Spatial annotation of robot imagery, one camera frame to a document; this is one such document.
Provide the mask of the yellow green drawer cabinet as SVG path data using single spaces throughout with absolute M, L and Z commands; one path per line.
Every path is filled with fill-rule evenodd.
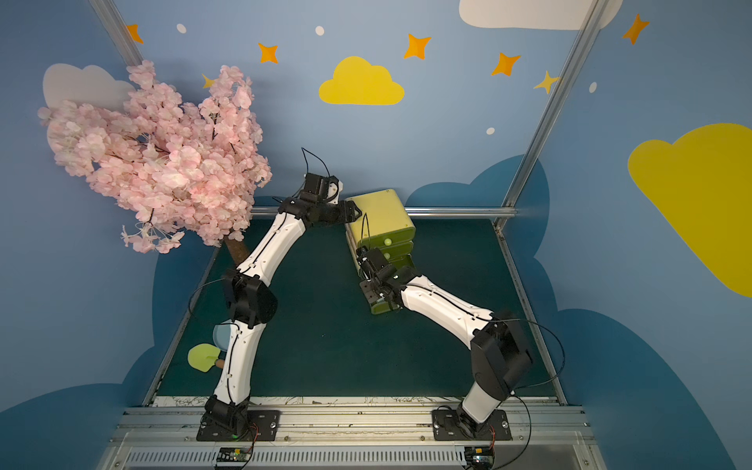
M 346 226 L 349 234 L 350 228 L 357 223 L 366 225 L 377 233 L 414 226 L 411 218 L 405 212 L 403 202 L 394 189 L 362 194 L 350 197 L 348 200 L 354 201 L 362 210 L 362 217 Z

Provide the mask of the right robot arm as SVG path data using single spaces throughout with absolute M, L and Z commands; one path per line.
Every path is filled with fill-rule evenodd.
M 377 248 L 358 249 L 356 262 L 368 303 L 419 313 L 468 348 L 473 384 L 456 411 L 457 420 L 472 431 L 485 425 L 534 366 L 521 320 L 467 303 L 412 266 L 397 268 Z

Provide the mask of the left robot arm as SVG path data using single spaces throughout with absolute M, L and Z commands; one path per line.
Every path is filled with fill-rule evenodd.
M 362 210 L 353 201 L 307 203 L 290 198 L 253 252 L 223 277 L 232 322 L 221 377 L 207 402 L 209 412 L 236 409 L 251 397 L 251 377 L 260 338 L 278 307 L 270 284 L 294 244 L 311 227 L 343 225 L 361 216 Z

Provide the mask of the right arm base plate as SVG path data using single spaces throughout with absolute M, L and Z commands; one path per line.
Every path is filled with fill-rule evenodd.
M 431 412 L 432 429 L 436 441 L 511 441 L 512 433 L 506 413 L 495 410 L 488 420 L 479 424 L 460 416 L 456 409 L 438 407 Z

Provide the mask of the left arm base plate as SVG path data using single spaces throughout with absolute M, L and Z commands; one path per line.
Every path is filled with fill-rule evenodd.
M 267 409 L 241 409 L 228 416 L 206 412 L 196 436 L 198 442 L 274 442 L 281 412 Z

